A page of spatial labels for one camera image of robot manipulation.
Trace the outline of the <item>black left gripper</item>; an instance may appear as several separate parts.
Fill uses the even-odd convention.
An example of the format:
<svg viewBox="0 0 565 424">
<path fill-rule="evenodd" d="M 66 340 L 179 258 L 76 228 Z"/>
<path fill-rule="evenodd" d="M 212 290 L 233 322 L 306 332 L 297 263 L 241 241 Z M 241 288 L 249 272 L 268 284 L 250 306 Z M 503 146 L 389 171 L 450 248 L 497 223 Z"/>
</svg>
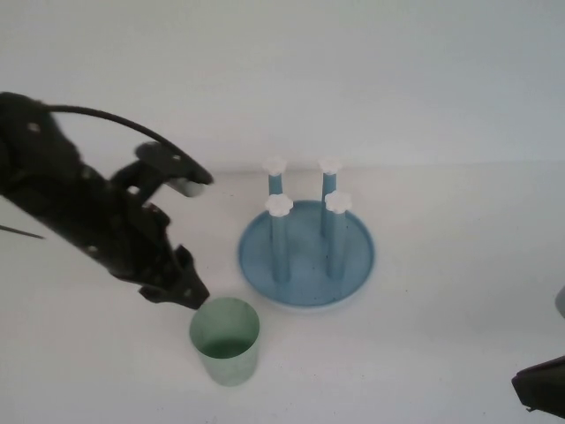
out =
<svg viewBox="0 0 565 424">
<path fill-rule="evenodd" d="M 161 172 L 144 163 L 131 163 L 110 179 L 84 166 L 81 245 L 112 276 L 142 286 L 144 299 L 198 309 L 209 290 L 192 254 L 184 246 L 174 252 L 167 236 L 170 219 L 150 202 L 164 182 Z"/>
</svg>

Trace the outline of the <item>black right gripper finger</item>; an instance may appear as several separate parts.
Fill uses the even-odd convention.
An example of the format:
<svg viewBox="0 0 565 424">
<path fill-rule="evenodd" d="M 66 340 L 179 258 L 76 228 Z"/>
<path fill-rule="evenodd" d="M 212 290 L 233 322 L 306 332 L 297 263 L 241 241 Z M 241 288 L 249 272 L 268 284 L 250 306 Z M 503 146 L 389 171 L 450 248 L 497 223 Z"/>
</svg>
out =
<svg viewBox="0 0 565 424">
<path fill-rule="evenodd" d="M 563 356 L 519 371 L 511 380 L 529 412 L 565 416 L 565 359 Z"/>
</svg>

